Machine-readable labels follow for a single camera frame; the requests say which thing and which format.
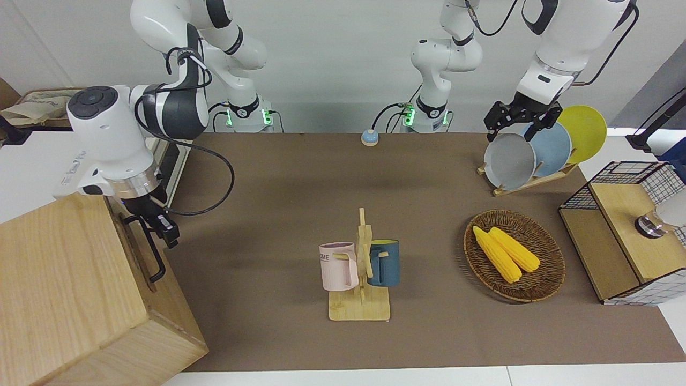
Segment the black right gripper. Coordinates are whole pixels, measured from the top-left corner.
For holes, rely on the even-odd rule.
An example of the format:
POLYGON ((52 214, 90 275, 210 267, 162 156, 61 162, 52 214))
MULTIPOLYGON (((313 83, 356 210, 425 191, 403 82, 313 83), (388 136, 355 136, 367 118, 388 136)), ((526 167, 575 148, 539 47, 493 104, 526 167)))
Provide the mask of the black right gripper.
POLYGON ((164 203, 168 196, 164 189, 154 189, 147 195, 123 199, 122 203, 128 212, 141 217, 141 227, 147 234, 162 239, 167 248, 172 249, 178 244, 181 235, 179 227, 152 198, 164 203), (158 234, 150 226, 158 226, 158 234))

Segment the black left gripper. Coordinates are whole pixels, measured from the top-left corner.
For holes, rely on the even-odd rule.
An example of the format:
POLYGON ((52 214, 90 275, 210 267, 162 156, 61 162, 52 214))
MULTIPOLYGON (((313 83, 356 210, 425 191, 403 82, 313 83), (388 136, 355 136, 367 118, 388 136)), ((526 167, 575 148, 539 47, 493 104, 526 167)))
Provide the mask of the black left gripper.
POLYGON ((562 112, 563 107, 556 100, 547 105, 517 92, 510 103, 495 102, 483 118, 488 130, 487 140, 492 143, 502 127, 531 123, 528 127, 528 141, 531 142, 538 132, 552 127, 562 112))

